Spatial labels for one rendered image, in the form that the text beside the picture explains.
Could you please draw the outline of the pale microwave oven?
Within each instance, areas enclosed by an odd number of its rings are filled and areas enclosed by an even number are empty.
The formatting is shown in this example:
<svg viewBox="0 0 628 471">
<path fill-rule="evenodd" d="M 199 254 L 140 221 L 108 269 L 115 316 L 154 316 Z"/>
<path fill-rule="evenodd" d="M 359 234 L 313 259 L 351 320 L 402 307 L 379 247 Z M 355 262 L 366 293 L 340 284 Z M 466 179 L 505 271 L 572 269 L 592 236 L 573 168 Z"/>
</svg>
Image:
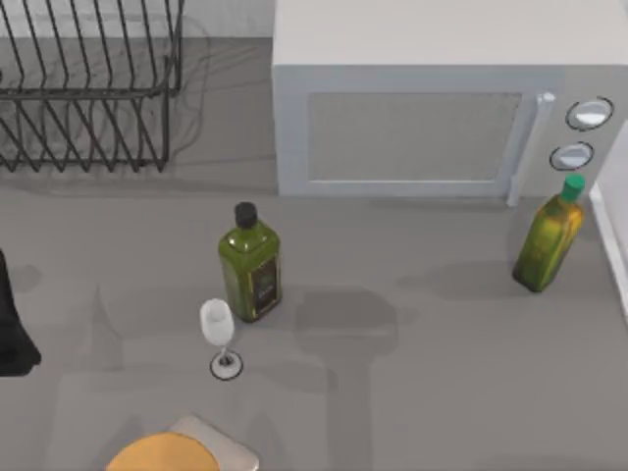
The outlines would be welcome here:
<svg viewBox="0 0 628 471">
<path fill-rule="evenodd" d="M 276 0 L 275 65 L 554 66 L 563 73 L 549 127 L 520 197 L 558 192 L 569 173 L 593 185 L 628 122 L 628 12 L 622 0 Z M 576 102 L 605 97 L 592 131 L 565 122 Z M 493 182 L 522 96 L 506 93 L 312 93 L 312 181 Z M 571 172 L 556 147 L 589 143 Z"/>
</svg>

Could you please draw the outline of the large microwave knob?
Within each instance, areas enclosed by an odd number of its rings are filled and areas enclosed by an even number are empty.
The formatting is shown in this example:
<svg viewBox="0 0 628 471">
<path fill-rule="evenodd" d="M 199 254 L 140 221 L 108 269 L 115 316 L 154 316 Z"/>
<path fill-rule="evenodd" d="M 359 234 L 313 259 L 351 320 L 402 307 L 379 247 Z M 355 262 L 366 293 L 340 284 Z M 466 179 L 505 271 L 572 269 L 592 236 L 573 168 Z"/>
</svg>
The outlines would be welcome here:
<svg viewBox="0 0 628 471">
<path fill-rule="evenodd" d="M 579 101 L 567 111 L 565 122 L 576 131 L 592 131 L 603 126 L 613 115 L 614 105 L 605 97 Z"/>
</svg>

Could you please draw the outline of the beige square board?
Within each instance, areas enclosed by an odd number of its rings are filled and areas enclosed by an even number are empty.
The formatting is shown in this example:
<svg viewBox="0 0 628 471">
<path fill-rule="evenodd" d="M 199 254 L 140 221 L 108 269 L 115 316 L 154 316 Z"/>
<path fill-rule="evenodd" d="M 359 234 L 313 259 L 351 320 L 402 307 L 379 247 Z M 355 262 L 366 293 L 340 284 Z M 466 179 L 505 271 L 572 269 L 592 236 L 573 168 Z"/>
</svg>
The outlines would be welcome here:
<svg viewBox="0 0 628 471">
<path fill-rule="evenodd" d="M 169 429 L 204 445 L 215 457 L 220 471 L 259 471 L 258 456 L 211 423 L 196 415 L 186 415 Z"/>
</svg>

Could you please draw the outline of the green bottle with black cap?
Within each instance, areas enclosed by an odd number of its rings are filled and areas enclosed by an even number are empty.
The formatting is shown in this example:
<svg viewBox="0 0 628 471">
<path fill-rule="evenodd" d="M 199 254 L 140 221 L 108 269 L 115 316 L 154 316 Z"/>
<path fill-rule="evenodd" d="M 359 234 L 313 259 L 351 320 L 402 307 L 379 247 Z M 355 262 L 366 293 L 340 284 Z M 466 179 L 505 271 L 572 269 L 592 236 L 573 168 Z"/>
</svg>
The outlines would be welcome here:
<svg viewBox="0 0 628 471">
<path fill-rule="evenodd" d="M 249 201 L 235 206 L 235 226 L 219 241 L 228 304 L 245 323 L 254 323 L 282 300 L 281 240 Z"/>
</svg>

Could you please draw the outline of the clear wine glass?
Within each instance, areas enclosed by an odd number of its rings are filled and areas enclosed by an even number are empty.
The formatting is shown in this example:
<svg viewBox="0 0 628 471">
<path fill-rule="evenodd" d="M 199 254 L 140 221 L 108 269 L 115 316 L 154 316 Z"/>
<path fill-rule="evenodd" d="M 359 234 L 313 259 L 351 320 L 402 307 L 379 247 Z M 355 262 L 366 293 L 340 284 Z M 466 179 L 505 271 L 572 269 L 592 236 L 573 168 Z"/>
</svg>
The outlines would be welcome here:
<svg viewBox="0 0 628 471">
<path fill-rule="evenodd" d="M 230 381 L 243 370 L 243 360 L 230 343 L 235 335 L 235 321 L 229 304 L 220 298 L 206 300 L 199 311 L 201 332 L 219 351 L 210 362 L 211 374 L 220 381 Z"/>
</svg>

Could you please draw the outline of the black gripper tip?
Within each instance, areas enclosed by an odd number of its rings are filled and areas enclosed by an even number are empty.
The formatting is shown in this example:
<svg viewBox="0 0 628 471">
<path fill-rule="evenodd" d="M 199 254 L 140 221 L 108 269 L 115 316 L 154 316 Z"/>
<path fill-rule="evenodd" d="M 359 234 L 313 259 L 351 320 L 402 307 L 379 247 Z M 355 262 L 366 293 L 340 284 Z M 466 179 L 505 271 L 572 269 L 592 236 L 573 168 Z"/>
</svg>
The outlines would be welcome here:
<svg viewBox="0 0 628 471">
<path fill-rule="evenodd" d="M 19 316 L 6 258 L 0 249 L 0 377 L 26 376 L 41 359 Z"/>
</svg>

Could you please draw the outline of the small microwave knob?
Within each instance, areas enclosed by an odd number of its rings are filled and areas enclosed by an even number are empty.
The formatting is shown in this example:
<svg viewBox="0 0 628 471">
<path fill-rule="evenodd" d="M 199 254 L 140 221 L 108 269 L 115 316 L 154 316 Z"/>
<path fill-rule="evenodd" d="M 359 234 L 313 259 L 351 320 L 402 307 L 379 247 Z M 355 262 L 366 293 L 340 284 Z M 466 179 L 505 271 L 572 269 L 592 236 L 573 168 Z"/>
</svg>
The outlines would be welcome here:
<svg viewBox="0 0 628 471">
<path fill-rule="evenodd" d="M 549 156 L 550 165 L 559 172 L 571 172 L 586 167 L 595 155 L 594 148 L 587 142 L 556 147 Z"/>
</svg>

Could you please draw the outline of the orange round plate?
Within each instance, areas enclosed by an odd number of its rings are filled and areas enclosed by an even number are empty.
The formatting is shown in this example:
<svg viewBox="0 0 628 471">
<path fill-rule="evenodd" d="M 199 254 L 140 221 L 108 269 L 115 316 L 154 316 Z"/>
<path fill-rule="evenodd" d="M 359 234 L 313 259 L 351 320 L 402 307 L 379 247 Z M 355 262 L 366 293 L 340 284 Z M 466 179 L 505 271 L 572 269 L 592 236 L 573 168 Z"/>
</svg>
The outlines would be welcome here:
<svg viewBox="0 0 628 471">
<path fill-rule="evenodd" d="M 221 471 L 217 458 L 201 442 L 162 432 L 142 437 L 121 449 L 104 471 Z"/>
</svg>

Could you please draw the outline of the microwave oven door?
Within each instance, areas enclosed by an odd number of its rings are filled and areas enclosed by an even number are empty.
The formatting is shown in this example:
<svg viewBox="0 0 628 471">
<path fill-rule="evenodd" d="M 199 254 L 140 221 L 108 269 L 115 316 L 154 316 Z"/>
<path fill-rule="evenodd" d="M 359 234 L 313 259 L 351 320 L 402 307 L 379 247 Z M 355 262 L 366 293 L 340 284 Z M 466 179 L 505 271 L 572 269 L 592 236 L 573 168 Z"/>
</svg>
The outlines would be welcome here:
<svg viewBox="0 0 628 471">
<path fill-rule="evenodd" d="M 281 195 L 507 198 L 536 112 L 536 96 L 556 97 L 554 66 L 275 65 L 272 68 L 277 177 Z M 312 93 L 506 93 L 522 96 L 493 182 L 312 181 L 308 177 L 308 98 Z"/>
</svg>

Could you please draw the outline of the yellow-green bottle with green cap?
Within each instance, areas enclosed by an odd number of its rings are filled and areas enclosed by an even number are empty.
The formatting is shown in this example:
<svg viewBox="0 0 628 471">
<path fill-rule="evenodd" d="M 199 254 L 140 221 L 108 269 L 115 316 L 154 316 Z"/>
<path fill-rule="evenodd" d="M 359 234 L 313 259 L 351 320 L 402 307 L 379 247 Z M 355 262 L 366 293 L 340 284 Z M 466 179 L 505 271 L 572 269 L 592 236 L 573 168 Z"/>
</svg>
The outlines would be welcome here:
<svg viewBox="0 0 628 471">
<path fill-rule="evenodd" d="M 555 279 L 584 221 L 579 203 L 584 188 L 584 176 L 569 173 L 560 193 L 536 213 L 512 271 L 527 290 L 542 292 Z"/>
</svg>

